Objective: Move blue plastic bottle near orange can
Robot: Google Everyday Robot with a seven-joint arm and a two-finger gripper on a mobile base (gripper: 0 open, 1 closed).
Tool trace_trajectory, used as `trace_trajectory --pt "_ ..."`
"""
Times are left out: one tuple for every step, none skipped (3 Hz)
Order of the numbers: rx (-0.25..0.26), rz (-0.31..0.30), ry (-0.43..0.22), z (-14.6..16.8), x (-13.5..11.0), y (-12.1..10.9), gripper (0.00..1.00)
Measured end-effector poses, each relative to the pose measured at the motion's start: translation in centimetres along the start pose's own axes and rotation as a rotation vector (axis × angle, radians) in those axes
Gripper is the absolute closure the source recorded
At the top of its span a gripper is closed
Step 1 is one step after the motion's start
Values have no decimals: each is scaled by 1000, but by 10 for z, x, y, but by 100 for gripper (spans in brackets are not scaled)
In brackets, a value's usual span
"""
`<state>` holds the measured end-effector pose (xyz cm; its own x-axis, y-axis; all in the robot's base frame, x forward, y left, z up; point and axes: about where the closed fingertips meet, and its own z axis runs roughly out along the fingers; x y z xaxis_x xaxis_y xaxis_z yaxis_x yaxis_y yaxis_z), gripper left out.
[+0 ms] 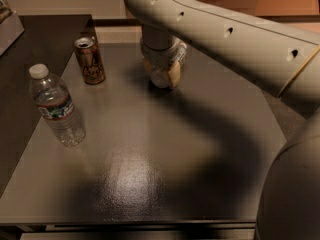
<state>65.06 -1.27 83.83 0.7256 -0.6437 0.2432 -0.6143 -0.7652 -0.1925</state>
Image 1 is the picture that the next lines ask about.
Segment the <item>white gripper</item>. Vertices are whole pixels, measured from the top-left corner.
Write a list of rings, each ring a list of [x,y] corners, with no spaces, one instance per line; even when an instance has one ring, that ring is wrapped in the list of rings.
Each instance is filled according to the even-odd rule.
[[[164,50],[156,50],[148,47],[143,40],[140,40],[142,62],[144,70],[148,76],[151,75],[154,66],[166,67],[169,59],[173,56],[174,50],[179,42],[183,42],[178,38],[173,39],[173,45],[170,48]],[[171,65],[167,71],[167,77],[170,88],[176,88],[181,78],[181,66],[179,62],[175,62]]]

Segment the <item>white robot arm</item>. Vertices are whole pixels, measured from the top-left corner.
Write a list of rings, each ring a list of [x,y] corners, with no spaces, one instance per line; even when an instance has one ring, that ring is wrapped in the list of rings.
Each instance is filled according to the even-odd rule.
[[[254,240],[320,240],[318,34],[196,0],[124,3],[142,23],[184,40],[306,117],[269,169]]]

